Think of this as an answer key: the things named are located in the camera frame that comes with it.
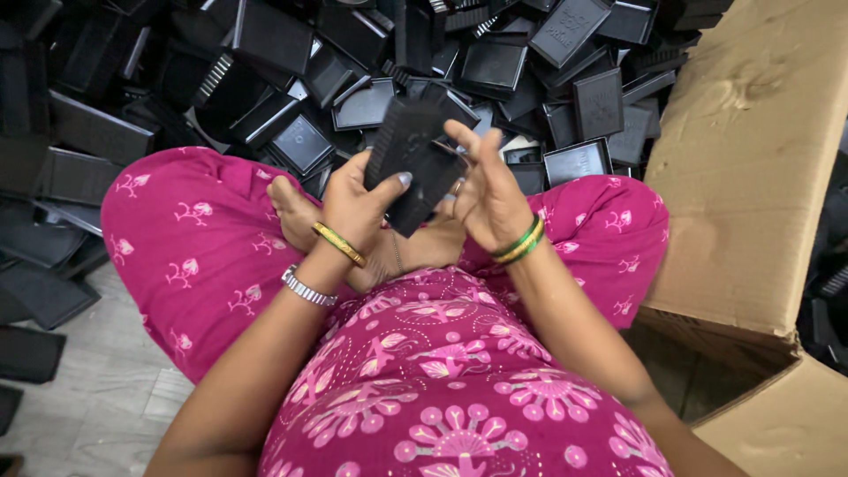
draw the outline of silver watch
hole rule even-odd
[[[299,297],[311,301],[316,305],[320,306],[333,306],[336,304],[336,300],[338,300],[338,295],[327,296],[322,295],[315,290],[307,287],[306,285],[300,283],[300,280],[297,280],[294,277],[294,271],[298,269],[299,263],[293,263],[285,273],[282,274],[282,282],[286,284],[292,291]]]

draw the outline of cardboard box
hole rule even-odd
[[[736,0],[689,50],[645,181],[671,212],[640,320],[767,379],[695,425],[757,476],[845,476],[848,379],[795,319],[848,115],[848,2]]]

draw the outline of lap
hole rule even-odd
[[[627,328],[665,254],[668,210],[660,196],[629,177],[587,176],[527,198],[548,239],[606,319]],[[468,240],[459,266],[523,316],[503,268]]]
[[[145,329],[194,382],[303,258],[283,238],[265,191],[280,175],[303,193],[272,167],[211,149],[172,149],[127,167],[103,202],[103,237]],[[611,323],[627,327],[666,247],[668,214],[658,196],[626,177],[597,176],[527,200],[587,295]],[[486,278],[521,315],[509,278],[473,241],[459,266]],[[347,287],[340,295],[340,302],[355,297]]]
[[[269,166],[172,149],[125,169],[103,202],[103,237],[144,326],[192,381],[303,258],[283,238],[265,192],[280,175],[303,192]]]

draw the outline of pink nightgown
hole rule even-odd
[[[103,236],[144,328],[194,382],[303,258],[265,193],[280,175],[294,182],[211,149],[172,149],[127,167],[103,203]],[[627,327],[667,245],[659,195],[589,176],[527,200],[600,312]],[[672,475],[625,407],[533,337],[509,278],[470,239],[456,267],[340,294],[257,475]]]

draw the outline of bangle stack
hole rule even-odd
[[[339,237],[338,234],[333,232],[328,226],[321,222],[316,222],[312,226],[312,230],[315,230],[315,233],[321,235],[327,242],[331,243],[340,252],[347,255],[350,260],[354,261],[357,267],[365,268],[365,265],[368,265],[368,260],[366,260],[360,252],[351,247],[347,240]]]
[[[492,258],[496,263],[506,266],[519,261],[532,252],[536,248],[536,245],[542,241],[542,237],[544,237],[544,223],[538,215],[534,217],[533,225],[530,226],[521,238],[509,247],[492,254]]]

